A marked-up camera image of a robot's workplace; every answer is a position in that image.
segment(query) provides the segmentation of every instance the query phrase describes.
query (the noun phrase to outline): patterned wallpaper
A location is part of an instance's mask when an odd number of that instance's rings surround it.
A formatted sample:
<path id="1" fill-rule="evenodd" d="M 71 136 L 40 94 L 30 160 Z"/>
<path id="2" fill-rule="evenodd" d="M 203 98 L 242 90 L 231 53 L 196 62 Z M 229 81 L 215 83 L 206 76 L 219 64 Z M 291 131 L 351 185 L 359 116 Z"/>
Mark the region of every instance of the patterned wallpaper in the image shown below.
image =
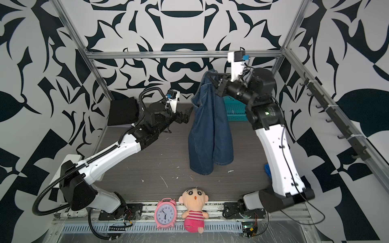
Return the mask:
<path id="1" fill-rule="evenodd" d="M 33 215 L 36 196 L 67 154 L 91 155 L 109 101 L 48 0 L 1 1 L 0 60 L 1 242 L 32 242 L 53 220 Z"/>
<path id="2" fill-rule="evenodd" d="M 67 0 L 90 51 L 279 50 L 301 0 Z M 252 59 L 269 67 L 274 58 Z M 108 59 L 96 65 L 115 98 L 146 87 L 181 92 L 190 102 L 204 72 L 229 72 L 226 58 Z M 151 93 L 146 102 L 158 101 Z"/>
<path id="3" fill-rule="evenodd" d="M 313 0 L 291 44 L 355 126 L 386 161 L 389 126 L 389 2 Z M 277 99 L 296 166 L 326 215 L 316 225 L 323 242 L 386 242 L 389 195 L 356 155 L 302 79 L 284 61 Z M 322 216 L 308 205 L 315 222 Z"/>

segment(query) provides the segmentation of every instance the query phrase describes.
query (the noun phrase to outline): clock face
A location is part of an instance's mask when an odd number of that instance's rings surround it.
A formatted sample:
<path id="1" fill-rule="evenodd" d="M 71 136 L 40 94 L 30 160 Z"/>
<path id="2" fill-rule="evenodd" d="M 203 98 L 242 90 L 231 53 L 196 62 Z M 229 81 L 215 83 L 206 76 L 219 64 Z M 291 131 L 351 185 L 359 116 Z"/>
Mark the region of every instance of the clock face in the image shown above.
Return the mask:
<path id="1" fill-rule="evenodd" d="M 157 210 L 156 220 L 162 225 L 170 224 L 174 217 L 174 208 L 171 205 L 162 205 Z"/>

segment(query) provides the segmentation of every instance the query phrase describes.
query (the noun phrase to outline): pink shorts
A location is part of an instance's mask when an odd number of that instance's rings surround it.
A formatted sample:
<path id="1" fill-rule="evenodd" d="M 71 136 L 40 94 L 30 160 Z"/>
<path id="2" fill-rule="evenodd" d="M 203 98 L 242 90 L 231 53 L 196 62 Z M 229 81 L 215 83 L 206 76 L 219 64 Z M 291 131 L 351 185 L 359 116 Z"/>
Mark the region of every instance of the pink shorts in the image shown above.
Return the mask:
<path id="1" fill-rule="evenodd" d="M 197 233 L 198 228 L 204 228 L 203 220 L 185 219 L 184 228 L 190 233 Z"/>

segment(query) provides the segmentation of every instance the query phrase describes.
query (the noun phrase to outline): blue plastic basket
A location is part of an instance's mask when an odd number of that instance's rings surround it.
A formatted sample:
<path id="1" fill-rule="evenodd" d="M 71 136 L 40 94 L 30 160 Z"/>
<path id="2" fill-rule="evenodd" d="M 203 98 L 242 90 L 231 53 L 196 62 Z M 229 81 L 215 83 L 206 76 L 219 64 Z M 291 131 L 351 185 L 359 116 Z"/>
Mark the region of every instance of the blue plastic basket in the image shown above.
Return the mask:
<path id="1" fill-rule="evenodd" d="M 229 121 L 247 121 L 245 104 L 232 98 L 229 95 L 224 96 L 223 98 Z"/>

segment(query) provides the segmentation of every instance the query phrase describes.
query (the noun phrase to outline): red wire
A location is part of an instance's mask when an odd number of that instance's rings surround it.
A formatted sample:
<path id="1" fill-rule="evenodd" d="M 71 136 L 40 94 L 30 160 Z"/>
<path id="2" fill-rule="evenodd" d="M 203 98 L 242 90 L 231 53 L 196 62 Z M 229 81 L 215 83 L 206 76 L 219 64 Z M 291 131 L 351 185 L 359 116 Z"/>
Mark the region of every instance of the red wire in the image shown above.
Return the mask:
<path id="1" fill-rule="evenodd" d="M 255 219 L 254 219 L 255 220 L 254 227 L 255 227 L 255 226 L 257 226 L 257 220 L 258 220 L 259 217 L 258 217 L 257 213 L 254 213 L 254 214 L 255 214 Z"/>
<path id="2" fill-rule="evenodd" d="M 125 214 L 127 211 L 129 211 L 130 212 L 130 215 L 127 217 L 127 220 L 129 220 L 129 218 L 131 217 L 131 215 L 132 215 L 132 212 L 131 212 L 131 209 L 127 209 L 126 211 L 124 211 L 124 213 L 123 214 Z"/>

